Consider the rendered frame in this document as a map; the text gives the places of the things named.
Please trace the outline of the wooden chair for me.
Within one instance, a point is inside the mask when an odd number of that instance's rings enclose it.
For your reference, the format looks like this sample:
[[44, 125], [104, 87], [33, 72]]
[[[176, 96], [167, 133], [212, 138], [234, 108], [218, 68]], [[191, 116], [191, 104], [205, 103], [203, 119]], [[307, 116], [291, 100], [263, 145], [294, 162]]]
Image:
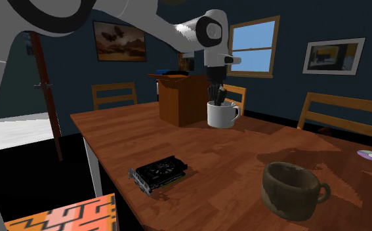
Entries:
[[227, 85], [227, 84], [223, 84], [222, 87], [225, 90], [227, 90], [229, 93], [236, 93], [236, 94], [241, 95], [241, 100], [240, 101], [235, 101], [235, 100], [232, 100], [232, 99], [229, 99], [229, 98], [225, 98], [224, 100], [227, 101], [227, 102], [233, 102], [237, 106], [239, 106], [240, 107], [240, 115], [243, 116], [244, 115], [244, 110], [245, 110], [245, 97], [246, 97], [247, 89], [243, 88], [243, 87], [237, 87], [237, 86]]
[[[99, 91], [111, 91], [119, 89], [130, 89], [131, 94], [125, 94], [121, 96], [109, 96], [109, 97], [97, 97], [97, 92]], [[134, 83], [113, 83], [113, 84], [103, 84], [103, 85], [92, 85], [91, 86], [92, 95], [93, 95], [93, 106], [94, 110], [98, 110], [100, 104], [107, 104], [111, 102], [121, 102], [132, 100], [134, 104], [138, 104], [136, 89]]]
[[302, 112], [300, 114], [299, 122], [297, 125], [297, 129], [302, 130], [305, 121], [309, 119], [312, 121], [317, 121], [320, 123], [324, 123], [326, 125], [332, 125], [334, 127], [339, 127], [342, 129], [346, 129], [348, 131], [372, 137], [372, 125], [367, 125], [355, 121], [341, 119], [338, 117], [311, 112], [309, 110], [309, 107], [312, 102], [372, 112], [372, 100], [349, 98], [344, 96], [334, 96], [320, 93], [307, 93], [306, 99], [304, 101], [304, 106], [302, 108]]

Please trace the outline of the white mug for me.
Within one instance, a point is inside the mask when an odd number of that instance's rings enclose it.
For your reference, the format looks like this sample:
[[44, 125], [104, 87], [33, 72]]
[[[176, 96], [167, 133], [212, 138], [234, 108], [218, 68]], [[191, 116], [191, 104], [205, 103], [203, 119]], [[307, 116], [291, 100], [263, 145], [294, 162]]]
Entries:
[[241, 109], [234, 102], [224, 101], [216, 106], [214, 101], [207, 103], [207, 124], [214, 128], [227, 129], [234, 126], [240, 117]]

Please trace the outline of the brown wooden box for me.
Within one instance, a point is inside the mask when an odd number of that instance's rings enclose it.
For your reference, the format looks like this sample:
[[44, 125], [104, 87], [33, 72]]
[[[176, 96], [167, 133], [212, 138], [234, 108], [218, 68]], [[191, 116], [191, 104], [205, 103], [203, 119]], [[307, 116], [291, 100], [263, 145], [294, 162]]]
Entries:
[[184, 127], [207, 119], [209, 82], [204, 75], [157, 75], [159, 118]]

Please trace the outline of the wooden framed window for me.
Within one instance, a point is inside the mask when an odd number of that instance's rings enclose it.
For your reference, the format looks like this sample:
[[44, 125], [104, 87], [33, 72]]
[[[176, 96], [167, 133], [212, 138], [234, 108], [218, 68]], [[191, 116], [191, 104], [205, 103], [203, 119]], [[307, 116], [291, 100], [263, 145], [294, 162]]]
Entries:
[[228, 67], [228, 75], [273, 78], [279, 20], [272, 16], [230, 26], [229, 53], [241, 63]]

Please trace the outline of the wooden table with white legs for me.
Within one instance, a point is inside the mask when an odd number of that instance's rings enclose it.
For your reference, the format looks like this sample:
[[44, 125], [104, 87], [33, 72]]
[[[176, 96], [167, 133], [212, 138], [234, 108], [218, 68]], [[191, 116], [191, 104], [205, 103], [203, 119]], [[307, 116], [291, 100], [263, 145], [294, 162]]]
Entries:
[[[138, 220], [121, 231], [372, 231], [372, 161], [361, 144], [242, 117], [230, 129], [176, 127], [157, 103], [73, 114], [72, 120]], [[175, 156], [186, 176], [147, 195], [128, 170]], [[260, 196], [262, 172], [294, 163], [331, 187], [312, 217], [289, 222]]]

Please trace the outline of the black graphics card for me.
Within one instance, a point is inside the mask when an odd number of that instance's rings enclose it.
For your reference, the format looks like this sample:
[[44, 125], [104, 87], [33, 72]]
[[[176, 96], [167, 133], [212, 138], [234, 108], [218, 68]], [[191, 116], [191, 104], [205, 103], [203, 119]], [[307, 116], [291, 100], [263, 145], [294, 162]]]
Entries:
[[169, 156], [136, 169], [130, 168], [128, 177], [134, 179], [140, 190], [150, 197], [153, 190], [184, 177], [187, 168], [188, 165], [183, 161]]

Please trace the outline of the dark brown mug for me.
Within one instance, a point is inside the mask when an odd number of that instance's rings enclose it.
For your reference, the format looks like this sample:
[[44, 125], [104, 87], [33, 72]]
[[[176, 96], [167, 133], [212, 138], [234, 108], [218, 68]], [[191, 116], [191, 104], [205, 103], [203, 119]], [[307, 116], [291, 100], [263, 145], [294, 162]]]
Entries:
[[330, 185], [298, 165], [272, 162], [263, 170], [261, 198], [271, 212], [285, 220], [308, 220], [316, 205], [330, 195]]

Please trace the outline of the reddish brown door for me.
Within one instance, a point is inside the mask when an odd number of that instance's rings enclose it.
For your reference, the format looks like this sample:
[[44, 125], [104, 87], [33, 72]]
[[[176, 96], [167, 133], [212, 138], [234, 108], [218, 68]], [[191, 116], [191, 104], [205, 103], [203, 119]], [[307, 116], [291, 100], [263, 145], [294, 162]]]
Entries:
[[47, 67], [45, 64], [45, 59], [43, 55], [43, 49], [41, 47], [41, 42], [39, 39], [39, 34], [35, 32], [30, 32], [31, 45], [35, 57], [35, 63], [37, 66], [37, 71], [39, 74], [40, 83], [35, 85], [35, 88], [41, 89], [43, 91], [43, 96], [45, 99], [45, 104], [47, 106], [47, 113], [49, 115], [49, 121], [51, 124], [52, 134], [54, 137], [54, 143], [56, 146], [56, 151], [58, 154], [59, 161], [63, 160], [59, 138], [61, 137], [60, 127], [58, 123], [58, 118], [56, 114], [56, 108], [54, 105], [54, 100], [52, 97], [51, 87], [49, 83], [49, 77], [47, 73]]

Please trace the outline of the orange patterned robot stand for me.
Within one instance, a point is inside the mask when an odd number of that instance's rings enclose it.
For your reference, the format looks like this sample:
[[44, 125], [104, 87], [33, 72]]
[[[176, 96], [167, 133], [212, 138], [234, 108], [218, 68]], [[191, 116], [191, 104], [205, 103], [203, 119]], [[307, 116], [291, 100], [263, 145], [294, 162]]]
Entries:
[[12, 220], [5, 226], [7, 231], [120, 231], [114, 194]]

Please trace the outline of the small brown wall picture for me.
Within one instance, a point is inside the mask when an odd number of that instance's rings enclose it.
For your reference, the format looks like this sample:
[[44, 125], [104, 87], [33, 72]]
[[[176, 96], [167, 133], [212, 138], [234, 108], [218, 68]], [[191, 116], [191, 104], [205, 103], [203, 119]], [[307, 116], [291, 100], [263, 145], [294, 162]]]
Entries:
[[194, 54], [178, 53], [178, 70], [194, 71]]

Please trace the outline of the dark framed brown wall picture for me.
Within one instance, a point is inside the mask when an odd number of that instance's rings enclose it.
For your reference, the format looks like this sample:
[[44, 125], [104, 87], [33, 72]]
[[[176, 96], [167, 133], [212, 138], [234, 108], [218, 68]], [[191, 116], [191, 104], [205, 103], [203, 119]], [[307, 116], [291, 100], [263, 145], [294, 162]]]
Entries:
[[133, 26], [93, 21], [98, 61], [145, 62], [145, 33]]

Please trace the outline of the white framed wall picture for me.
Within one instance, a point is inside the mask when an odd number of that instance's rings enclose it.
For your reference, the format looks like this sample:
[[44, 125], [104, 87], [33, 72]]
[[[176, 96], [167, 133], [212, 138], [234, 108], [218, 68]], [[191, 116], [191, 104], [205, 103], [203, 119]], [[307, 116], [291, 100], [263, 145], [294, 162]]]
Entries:
[[309, 42], [304, 74], [356, 75], [365, 38]]

